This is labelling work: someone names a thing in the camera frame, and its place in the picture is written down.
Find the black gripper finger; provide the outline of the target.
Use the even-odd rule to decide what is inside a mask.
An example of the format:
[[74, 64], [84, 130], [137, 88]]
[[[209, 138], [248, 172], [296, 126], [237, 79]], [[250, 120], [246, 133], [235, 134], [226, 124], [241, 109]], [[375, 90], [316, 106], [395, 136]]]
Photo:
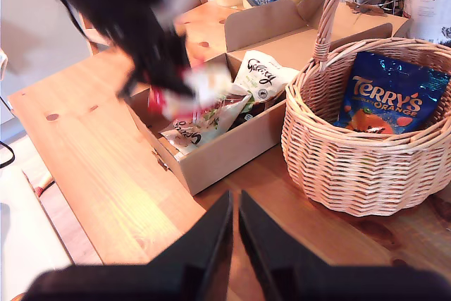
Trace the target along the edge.
[[233, 198], [226, 192], [151, 261], [151, 299], [225, 300], [232, 250]]
[[182, 96], [193, 95], [193, 91], [172, 68], [165, 68], [160, 73], [157, 73], [154, 78], [154, 85]]
[[121, 87], [122, 96], [130, 96], [138, 84], [152, 85], [153, 80], [146, 68], [133, 68]]
[[242, 191], [239, 232], [266, 300], [326, 300], [327, 263]]

